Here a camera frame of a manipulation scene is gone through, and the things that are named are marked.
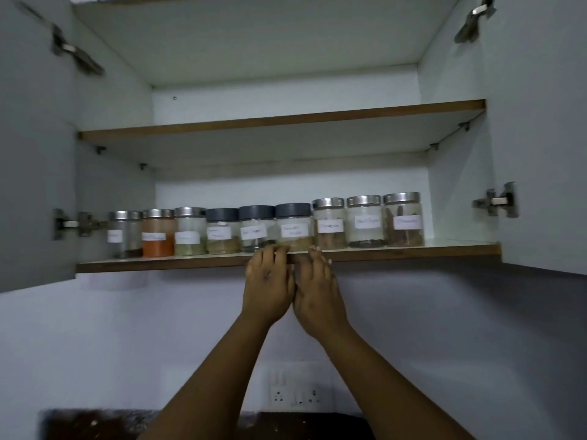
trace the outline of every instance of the jar lid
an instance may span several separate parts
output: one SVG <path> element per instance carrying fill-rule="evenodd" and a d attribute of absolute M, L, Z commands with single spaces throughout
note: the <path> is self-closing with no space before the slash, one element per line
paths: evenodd
<path fill-rule="evenodd" d="M 420 202 L 420 193 L 417 191 L 408 191 L 407 193 L 392 193 L 383 197 L 385 205 L 395 204 L 397 202 Z"/>
<path fill-rule="evenodd" d="M 312 216 L 312 206 L 306 202 L 281 203 L 275 206 L 276 218 L 301 218 Z"/>
<path fill-rule="evenodd" d="M 112 211 L 108 213 L 108 220 L 109 221 L 133 221 L 136 219 L 141 219 L 141 212 L 140 211 Z"/>
<path fill-rule="evenodd" d="M 149 218 L 172 218 L 173 217 L 173 210 L 161 209 L 161 208 L 151 208 L 150 210 L 145 210 L 143 212 L 143 219 Z"/>
<path fill-rule="evenodd" d="M 208 208 L 206 210 L 206 221 L 238 221 L 238 208 Z"/>
<path fill-rule="evenodd" d="M 312 201 L 312 208 L 319 210 L 322 208 L 344 208 L 345 200 L 343 198 L 322 198 Z"/>
<path fill-rule="evenodd" d="M 203 218 L 206 216 L 206 208 L 179 207 L 175 209 L 176 218 Z"/>
<path fill-rule="evenodd" d="M 346 204 L 349 207 L 363 207 L 365 205 L 381 205 L 381 196 L 379 195 L 361 195 L 347 198 Z"/>
<path fill-rule="evenodd" d="M 248 219 L 273 219 L 275 207 L 272 205 L 247 205 L 238 209 L 238 218 L 241 221 Z"/>

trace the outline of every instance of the forearm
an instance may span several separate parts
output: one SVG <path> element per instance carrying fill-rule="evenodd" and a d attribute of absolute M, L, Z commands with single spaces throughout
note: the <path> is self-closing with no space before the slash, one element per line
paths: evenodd
<path fill-rule="evenodd" d="M 322 344 L 378 440 L 473 439 L 350 326 Z"/>
<path fill-rule="evenodd" d="M 268 330 L 239 316 L 140 440 L 232 438 Z"/>

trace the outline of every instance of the person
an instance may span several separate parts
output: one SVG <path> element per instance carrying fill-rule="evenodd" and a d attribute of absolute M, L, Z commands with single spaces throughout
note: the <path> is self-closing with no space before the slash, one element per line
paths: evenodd
<path fill-rule="evenodd" d="M 378 440 L 472 439 L 354 331 L 332 268 L 319 249 L 302 258 L 299 281 L 288 247 L 257 251 L 246 267 L 242 311 L 198 370 L 139 440 L 225 440 L 235 435 L 253 367 L 271 326 L 293 303 L 322 345 Z"/>

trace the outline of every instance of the person's left hand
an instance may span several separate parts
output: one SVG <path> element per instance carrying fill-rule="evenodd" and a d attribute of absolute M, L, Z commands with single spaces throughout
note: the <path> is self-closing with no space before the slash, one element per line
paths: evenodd
<path fill-rule="evenodd" d="M 288 311 L 295 294 L 292 269 L 287 266 L 289 247 L 257 250 L 246 266 L 242 315 L 271 326 Z"/>

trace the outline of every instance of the glass jar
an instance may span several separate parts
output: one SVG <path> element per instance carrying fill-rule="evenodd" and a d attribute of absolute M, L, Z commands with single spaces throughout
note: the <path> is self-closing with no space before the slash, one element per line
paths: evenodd
<path fill-rule="evenodd" d="M 314 241 L 322 250 L 346 249 L 345 200 L 323 198 L 312 202 Z"/>
<path fill-rule="evenodd" d="M 143 222 L 138 211 L 113 211 L 108 215 L 108 243 L 113 258 L 143 256 Z"/>
<path fill-rule="evenodd" d="M 424 221 L 420 193 L 393 193 L 383 197 L 387 245 L 418 247 L 424 245 Z"/>
<path fill-rule="evenodd" d="M 154 208 L 143 212 L 143 257 L 173 256 L 175 219 L 173 210 Z"/>
<path fill-rule="evenodd" d="M 238 209 L 241 222 L 242 250 L 254 253 L 262 247 L 277 243 L 275 207 L 270 205 L 248 205 Z"/>
<path fill-rule="evenodd" d="M 307 251 L 313 244 L 312 206 L 305 202 L 282 203 L 275 207 L 279 227 L 277 243 L 290 251 Z"/>
<path fill-rule="evenodd" d="M 241 251 L 238 208 L 210 208 L 206 210 L 206 221 L 206 248 L 210 255 L 227 255 Z"/>
<path fill-rule="evenodd" d="M 346 200 L 346 239 L 349 247 L 374 249 L 385 245 L 381 196 L 353 196 Z"/>
<path fill-rule="evenodd" d="M 206 208 L 179 207 L 175 209 L 175 255 L 206 254 Z"/>

